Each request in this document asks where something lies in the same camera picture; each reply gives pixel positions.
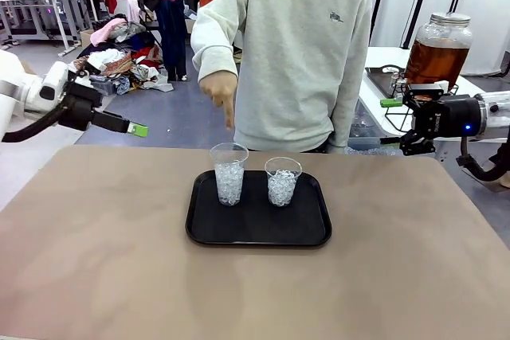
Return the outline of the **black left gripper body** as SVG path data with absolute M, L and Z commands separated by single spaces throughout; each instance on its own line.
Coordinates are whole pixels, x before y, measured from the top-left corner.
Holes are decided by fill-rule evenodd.
M 75 130 L 87 130 L 95 110 L 102 105 L 102 94 L 95 88 L 67 82 L 62 100 L 66 107 L 59 124 Z

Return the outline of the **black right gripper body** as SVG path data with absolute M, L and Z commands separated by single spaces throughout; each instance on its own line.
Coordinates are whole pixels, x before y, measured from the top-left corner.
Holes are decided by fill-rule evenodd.
M 423 137 L 474 137 L 481 130 L 481 107 L 474 97 L 421 102 L 413 116 L 412 128 Z

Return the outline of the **person's right hand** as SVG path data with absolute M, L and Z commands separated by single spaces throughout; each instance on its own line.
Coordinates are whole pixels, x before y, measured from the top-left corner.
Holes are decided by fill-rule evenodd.
M 199 87 L 213 101 L 222 107 L 228 129 L 234 128 L 234 96 L 237 90 L 237 77 L 227 71 L 213 72 L 199 81 Z

